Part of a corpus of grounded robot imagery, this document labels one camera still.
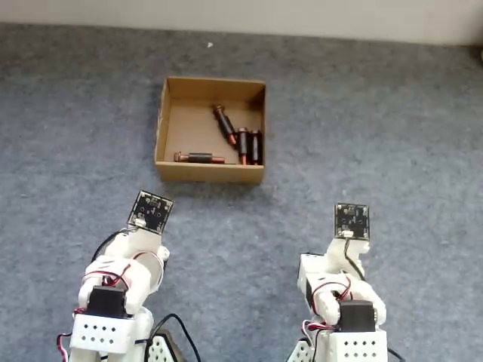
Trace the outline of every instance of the screw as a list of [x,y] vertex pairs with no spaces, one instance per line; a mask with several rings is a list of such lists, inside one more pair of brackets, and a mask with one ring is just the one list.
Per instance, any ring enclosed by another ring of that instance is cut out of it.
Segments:
[[224,157],[214,157],[211,153],[190,152],[184,155],[179,152],[174,153],[174,162],[189,162],[192,164],[224,164]]
[[241,164],[247,164],[248,154],[248,130],[246,128],[238,129],[238,156]]
[[213,106],[213,113],[218,121],[221,132],[225,136],[228,143],[232,146],[236,146],[235,128],[233,128],[233,124],[229,120],[228,116],[225,115],[225,107],[217,104]]

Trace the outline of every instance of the gray carpet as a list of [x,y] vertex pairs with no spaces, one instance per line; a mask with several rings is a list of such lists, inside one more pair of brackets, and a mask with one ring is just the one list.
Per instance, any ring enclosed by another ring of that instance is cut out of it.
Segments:
[[[266,81],[261,186],[159,180],[168,75]],[[466,48],[0,26],[2,361],[60,360],[82,272],[138,189],[176,201],[147,304],[179,313],[205,361],[285,361],[309,317],[298,257],[325,251],[337,201],[371,206],[365,266],[390,345],[408,361],[480,360],[482,95]]]

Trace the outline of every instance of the cable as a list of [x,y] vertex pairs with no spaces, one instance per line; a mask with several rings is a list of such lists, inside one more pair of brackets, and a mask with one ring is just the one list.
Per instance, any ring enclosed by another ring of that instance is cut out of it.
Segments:
[[[349,243],[350,240],[346,240],[346,246],[344,247],[344,256],[346,257],[346,260],[349,262],[349,264],[354,268],[355,272],[358,274],[358,276],[361,278],[362,281],[366,281],[364,278],[364,275],[362,274],[361,269],[358,268],[358,266],[354,263],[352,259],[349,258],[347,255],[347,250],[349,249]],[[400,362],[406,362],[406,360],[395,350],[390,348],[389,346],[387,347],[387,351],[392,354],[394,357],[398,358]]]
[[359,278],[362,281],[365,281],[365,278],[364,278],[364,275],[362,274],[361,269],[359,269],[359,267],[354,263],[354,261],[352,259],[350,259],[349,256],[347,255],[347,250],[349,249],[349,244],[350,244],[350,239],[346,239],[346,246],[344,247],[344,256],[345,256],[346,260],[349,262],[350,266],[352,266],[352,268],[358,274]]
[[[168,320],[170,320],[171,318],[174,318],[177,320],[177,322],[180,324],[181,326],[181,329],[183,330],[184,332],[184,335],[186,337],[186,339],[188,339],[188,342],[189,344],[191,345],[191,348],[193,350],[193,352],[195,352],[195,356],[196,356],[196,360],[198,362],[202,362],[202,358],[199,356],[199,353],[198,353],[198,349],[196,348],[196,345],[195,343],[193,342],[191,336],[189,335],[188,333],[188,330],[186,329],[184,323],[183,323],[183,320],[180,318],[180,316],[178,314],[175,314],[175,313],[170,313],[168,314],[166,317],[164,317],[163,319],[161,319],[159,321],[158,324],[156,324],[156,326],[151,330],[151,334],[149,335],[149,342],[152,342],[152,338],[154,337],[154,335],[158,332],[159,328],[161,328],[163,326],[163,324],[165,324]],[[149,356],[149,346],[150,346],[150,343],[146,343],[146,349],[144,351],[144,361],[147,362],[148,361],[148,356]]]
[[399,362],[406,362],[406,359],[403,358],[398,352],[396,352],[395,350],[393,350],[392,348],[388,347],[387,348],[387,351],[392,354],[394,357],[396,357]]
[[312,356],[312,362],[315,362],[315,356],[317,355],[317,342],[318,342],[318,335],[322,330],[319,330],[315,335],[315,348],[314,348],[314,355]]
[[131,228],[124,228],[121,230],[118,230],[117,232],[113,232],[111,235],[107,237],[106,240],[104,240],[102,243],[100,243],[99,247],[96,249],[94,252],[94,255],[92,256],[91,262],[93,262],[97,257],[99,256],[100,252],[102,251],[103,248],[107,247],[107,245],[119,234],[122,234],[123,232],[133,232],[137,230],[137,226],[131,227]]
[[62,362],[67,362],[69,360],[69,355],[67,354],[66,349],[63,347],[62,338],[63,337],[70,337],[71,333],[61,333],[57,336],[57,349],[59,350],[60,354],[62,355]]

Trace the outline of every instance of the black wire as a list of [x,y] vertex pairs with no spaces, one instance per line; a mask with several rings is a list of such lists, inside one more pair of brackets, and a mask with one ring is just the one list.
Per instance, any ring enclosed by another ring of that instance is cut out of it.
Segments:
[[317,342],[318,342],[318,334],[321,332],[322,330],[318,330],[317,333],[315,334],[315,346],[314,346],[314,354],[312,356],[312,362],[315,362],[315,355],[317,354]]
[[161,328],[163,326],[163,324],[165,324],[171,318],[176,319],[177,322],[180,324],[181,329],[183,330],[186,339],[188,339],[188,342],[191,345],[191,348],[192,348],[193,352],[195,352],[196,360],[198,362],[202,362],[202,358],[199,356],[198,349],[196,348],[195,343],[193,342],[190,334],[188,333],[188,330],[186,329],[186,327],[185,327],[185,325],[183,323],[183,320],[176,313],[170,313],[170,314],[168,314],[166,317],[164,317],[163,319],[161,319],[159,321],[159,323],[156,324],[156,326],[152,329],[151,334],[149,335],[149,342],[146,344],[146,349],[145,349],[145,352],[144,352],[144,360],[145,360],[145,362],[148,361],[149,346],[150,346],[150,343],[152,343],[152,338],[158,332],[159,328]]
[[387,348],[387,351],[392,354],[394,357],[396,357],[399,362],[406,362],[405,358],[403,358],[398,352],[396,352],[395,350],[393,350],[392,348],[388,347]]
[[[355,272],[358,274],[358,276],[361,278],[361,280],[366,281],[365,278],[364,278],[364,275],[362,274],[361,269],[359,269],[358,266],[354,263],[354,261],[352,259],[350,259],[349,256],[347,255],[347,250],[349,249],[349,243],[350,243],[350,240],[347,239],[346,240],[346,246],[344,247],[344,256],[346,257],[346,260],[349,262],[350,266],[352,266],[354,268]],[[406,362],[406,360],[398,352],[396,352],[392,348],[388,347],[387,351],[390,354],[392,354],[394,357],[398,358],[400,362]]]
[[350,240],[347,239],[346,240],[346,246],[344,247],[344,256],[346,257],[346,260],[349,262],[350,266],[352,266],[352,268],[358,274],[359,278],[362,281],[365,281],[365,278],[364,278],[364,275],[362,274],[361,269],[359,269],[358,266],[354,263],[354,261],[352,259],[350,259],[349,256],[347,255],[347,250],[349,249],[349,243],[350,243]]

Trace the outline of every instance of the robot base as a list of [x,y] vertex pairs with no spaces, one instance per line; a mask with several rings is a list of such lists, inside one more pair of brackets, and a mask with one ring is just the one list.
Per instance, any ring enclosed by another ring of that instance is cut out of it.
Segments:
[[300,340],[287,362],[387,362],[386,332],[321,333],[317,350]]

